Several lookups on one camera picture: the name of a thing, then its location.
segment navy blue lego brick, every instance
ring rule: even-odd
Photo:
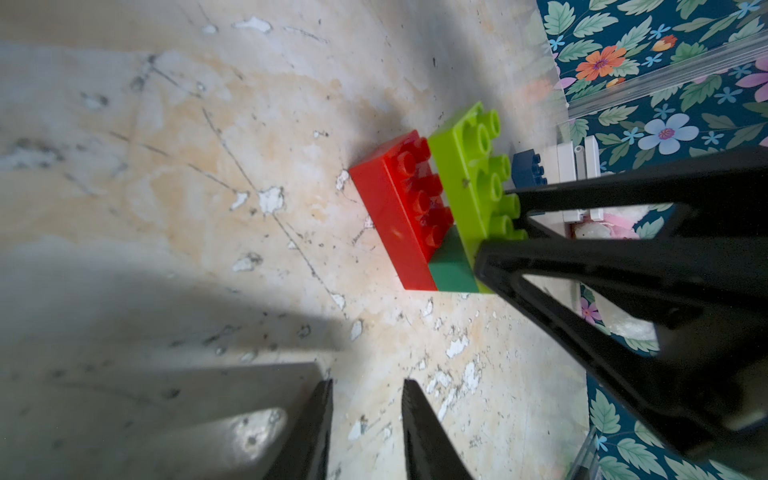
[[[533,150],[526,150],[512,157],[512,181],[515,188],[538,187],[546,185],[541,157]]]

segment teal floral fabric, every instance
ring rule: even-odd
[[[768,146],[768,58],[658,91],[571,121],[571,139],[594,135],[603,172]]]
[[[652,356],[659,350],[657,342],[611,334],[600,320],[594,294],[586,286],[581,286],[581,310],[585,320],[636,354]],[[594,447],[607,480],[750,480],[720,463],[691,463],[670,452],[589,375],[587,393],[590,425],[598,431]]]
[[[768,0],[538,0],[569,101],[763,30]]]

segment green leaf print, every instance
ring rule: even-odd
[[[733,138],[728,142],[725,148],[738,147],[745,141],[754,140],[754,138],[760,133],[765,124],[750,125],[749,127],[740,128],[736,130]]]
[[[568,91],[565,92],[566,95],[573,95],[575,93],[578,93],[582,90],[584,90],[586,87],[589,86],[589,84],[592,83],[589,80],[584,80],[583,78],[580,78],[574,82],[573,85],[568,89]]]
[[[730,24],[733,23],[733,21],[736,20],[735,15],[728,15],[726,18],[723,18],[722,20],[718,20],[717,22],[714,22],[712,26],[710,26],[710,29],[705,33],[699,41],[707,40],[712,35],[715,35],[720,30],[725,30],[726,28],[730,27]]]
[[[576,20],[574,8],[568,2],[549,2],[549,15],[544,16],[544,30],[550,35],[560,35]]]
[[[672,27],[672,30],[674,30],[674,31],[684,31],[686,33],[691,33],[692,31],[698,30],[699,28],[701,28],[701,27],[703,27],[705,25],[708,25],[708,24],[710,24],[710,23],[712,23],[714,21],[715,21],[714,18],[701,17],[701,18],[697,18],[696,20],[693,20],[692,22],[681,23],[679,25],[675,25],[674,27]]]
[[[603,28],[618,23],[619,19],[611,17],[610,13],[596,13],[586,17],[581,22],[578,22],[574,28],[574,37],[583,38],[587,35],[592,35],[599,31],[603,31]]]
[[[717,471],[720,472],[718,475],[723,480],[752,480],[750,477],[747,477],[746,475],[740,474],[736,470],[733,470],[731,468],[726,467],[722,463],[717,463],[714,460],[710,460],[710,463],[714,468],[717,468]]]
[[[640,480],[640,477],[629,469],[629,465],[619,462],[616,457],[603,457],[599,463],[606,480]]]
[[[624,60],[621,65],[614,67],[609,74],[611,77],[626,77],[627,75],[637,75],[640,73],[640,64],[637,60]]]
[[[728,128],[736,128],[733,121],[726,115],[701,114],[701,117],[706,121],[707,126],[712,130],[723,130]]]
[[[637,27],[630,28],[630,30],[621,37],[621,40],[618,41],[616,48],[626,48],[627,50],[631,50],[632,48],[637,47],[650,33],[651,21],[652,17],[648,15],[648,18],[643,20]]]
[[[632,464],[635,468],[639,468],[646,473],[653,472],[667,478],[664,468],[656,461],[657,456],[649,452],[645,445],[636,443],[633,439],[623,439],[616,446],[621,458]]]
[[[608,401],[600,389],[595,390],[594,400],[590,404],[589,417],[596,429],[605,434],[616,433],[621,429],[616,406]]]
[[[641,51],[645,50],[648,45],[650,45],[650,42],[643,43],[642,45],[638,45],[637,47],[632,48],[630,51],[628,51],[627,54],[624,57],[625,58],[634,57],[635,55],[637,55]]]
[[[626,128],[627,130],[632,130],[635,127],[637,127],[639,131],[643,131],[645,129],[645,124],[641,121],[620,121],[619,125]]]
[[[694,13],[696,7],[705,3],[707,0],[677,0],[675,11],[680,13],[680,18],[687,20],[690,14]]]
[[[619,5],[618,9],[622,12],[626,12],[626,15],[642,15],[661,5],[661,2],[663,1],[664,0],[630,0],[629,2]]]
[[[658,222],[659,220],[661,220],[661,222],[659,222],[658,225],[654,225],[654,223]],[[661,230],[661,227],[664,226],[664,219],[659,218],[653,223],[645,222],[645,225],[643,225],[643,227],[645,227],[646,225],[648,225],[647,230],[650,231],[655,236],[657,233],[659,233],[658,230]],[[659,342],[657,342],[656,340],[624,339],[624,341],[627,342],[627,346],[632,350],[642,350],[643,352],[646,352],[646,353],[659,351]]]
[[[760,23],[759,18],[755,18],[750,23],[744,25],[741,30],[730,34],[728,37],[728,43],[739,41],[742,38],[747,38],[751,35],[755,35],[758,31],[763,30],[763,24]]]
[[[685,460],[683,460],[683,463],[675,462],[672,458],[666,456],[664,459],[667,460],[667,465],[675,472],[677,480],[718,480],[717,477],[705,472],[698,465],[691,465]]]
[[[571,140],[574,145],[579,145],[584,137],[587,136],[587,130],[589,130],[589,123],[585,118],[577,118],[571,125]]]
[[[748,104],[744,104],[744,108],[756,112],[765,118],[768,118],[768,102],[761,102],[759,104],[750,102]]]
[[[608,165],[613,165],[618,162],[619,158],[622,158],[624,155],[626,155],[628,151],[629,142],[626,141],[618,147],[615,147],[614,151],[611,152],[611,158],[608,159]]]
[[[602,10],[603,8],[616,1],[617,0],[589,0],[589,9],[593,12],[596,12],[597,10]]]
[[[636,421],[634,423],[634,434],[637,435],[637,437],[642,440],[643,442],[646,442],[648,445],[655,445],[657,447],[664,447],[664,444],[661,443],[661,440],[659,440],[656,435],[651,433],[648,428],[640,423],[639,421]]]
[[[627,105],[621,105],[620,107],[608,108],[603,110],[603,113],[598,117],[598,121],[603,127],[610,127],[622,120],[627,120],[627,117],[635,110],[637,110],[637,106],[628,107]]]
[[[643,164],[654,157],[656,153],[656,147],[650,150],[641,150],[634,155],[634,163],[632,164],[632,170],[637,170],[642,167]]]
[[[654,92],[654,94],[650,97],[651,107],[655,107],[664,100],[669,100],[670,97],[676,94],[678,90],[680,90],[680,85],[675,85],[674,87],[669,87],[665,88],[664,90]]]
[[[595,50],[600,50],[603,45],[592,40],[579,40],[565,45],[558,56],[559,61],[572,61],[586,57]]]
[[[674,55],[670,57],[670,60],[672,63],[677,63],[679,61],[687,60],[688,58],[693,58],[696,55],[704,53],[705,51],[707,51],[707,47],[703,45],[699,45],[697,43],[688,45],[687,43],[683,42],[677,46],[674,51]]]
[[[571,100],[576,100],[576,99],[581,98],[581,97],[586,97],[587,95],[592,95],[593,93],[602,90],[603,87],[605,86],[605,84],[607,84],[607,83],[608,83],[608,80],[602,81],[601,83],[599,83],[597,85],[590,85],[589,87],[585,88],[584,90],[578,92],[576,95],[571,97]]]
[[[594,134],[603,145],[616,145],[621,143],[621,139],[616,134]]]
[[[682,102],[680,103],[680,109],[686,111],[693,107],[695,104],[703,103],[709,97],[715,93],[715,90],[720,88],[723,84],[723,79],[719,75],[712,75],[707,80],[697,83],[690,83],[685,86],[683,93],[680,95]]]

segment lego stud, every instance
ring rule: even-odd
[[[498,202],[498,211],[509,215],[510,218],[520,218],[520,197],[517,194],[509,194]]]
[[[440,183],[440,177],[437,175],[418,178],[413,181],[413,187],[424,190],[430,197],[438,197],[442,193],[442,184]]]
[[[491,138],[498,137],[502,132],[502,123],[498,119],[498,112],[496,110],[487,111],[484,114],[478,115],[478,123],[485,125]]]
[[[426,214],[429,211],[430,203],[429,195],[425,194],[422,190],[417,190],[410,196],[411,208],[416,215]]]
[[[417,138],[413,142],[414,154],[420,161],[427,161],[432,156],[432,152],[429,151],[429,145],[427,139],[424,137]]]
[[[397,171],[404,177],[413,177],[416,173],[416,159],[409,151],[397,156]]]
[[[488,238],[512,240],[512,219],[506,215],[494,215],[488,224]]]
[[[477,190],[478,195],[482,197],[483,200],[494,203],[498,202],[502,199],[502,195],[504,194],[504,191],[502,190],[502,179],[499,178],[496,173],[484,174],[483,172],[479,172]]]
[[[509,156],[498,155],[488,159],[488,171],[499,175],[502,182],[506,182],[512,177],[512,164],[509,163]]]
[[[468,160],[485,158],[491,153],[491,137],[488,128],[478,123],[474,127],[467,125],[464,130],[464,147],[469,155]]]
[[[447,232],[448,229],[441,227],[440,225],[427,227],[424,243],[432,248],[439,248],[442,245],[442,239],[445,238]]]

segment white plastic piece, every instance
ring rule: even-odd
[[[587,165],[587,178],[600,178],[600,148],[594,135],[584,139],[584,162]],[[589,209],[589,217],[595,222],[602,221],[603,209]]]
[[[575,182],[576,178],[576,159],[574,157],[574,144],[569,141],[564,144],[558,144],[558,170],[560,171],[560,182]],[[564,210],[563,221],[565,223],[581,222],[584,215],[579,210]]]

